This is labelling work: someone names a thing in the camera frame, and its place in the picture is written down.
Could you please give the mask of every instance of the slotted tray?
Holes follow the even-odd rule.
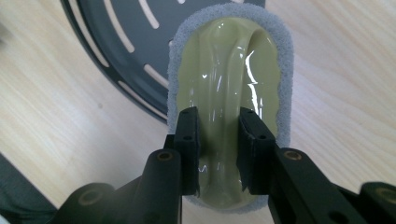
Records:
[[[225,0],[61,0],[79,41],[129,99],[162,121],[169,45],[192,13]],[[263,6],[264,0],[246,3]]]

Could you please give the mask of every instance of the light wooden surface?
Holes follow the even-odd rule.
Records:
[[[396,1],[273,0],[295,47],[291,146],[336,184],[396,185]],[[166,126],[126,99],[59,1],[0,1],[0,150],[55,205],[93,181],[138,177]],[[184,202],[185,223],[271,223]]]

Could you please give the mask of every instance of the screw hole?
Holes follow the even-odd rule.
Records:
[[[283,154],[286,158],[288,158],[289,160],[292,161],[299,161],[300,159],[302,159],[303,157],[300,155],[300,153],[295,152],[295,151],[286,151]]]
[[[347,217],[344,214],[340,213],[340,212],[330,212],[329,217],[335,223],[347,224],[349,222]]]
[[[396,191],[386,188],[378,188],[375,190],[376,195],[388,203],[396,204]]]
[[[157,155],[157,159],[159,161],[170,161],[173,158],[172,153],[170,152],[161,152]]]
[[[89,189],[78,198],[78,202],[82,206],[91,205],[99,202],[103,197],[103,193],[99,189]]]

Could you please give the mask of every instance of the wood grain surface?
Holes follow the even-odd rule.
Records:
[[[396,1],[273,0],[295,48],[291,146],[358,192],[396,185]],[[0,151],[60,206],[90,182],[141,175],[165,124],[131,103],[78,42],[59,1],[0,0]],[[271,223],[183,203],[185,223]]]

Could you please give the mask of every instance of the translucent gel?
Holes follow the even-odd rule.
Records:
[[[236,168],[240,106],[254,110],[277,133],[279,109],[274,41],[260,25],[222,18],[197,29],[183,49],[177,108],[197,106],[200,118],[199,200],[215,209],[236,209],[256,196],[242,192]]]

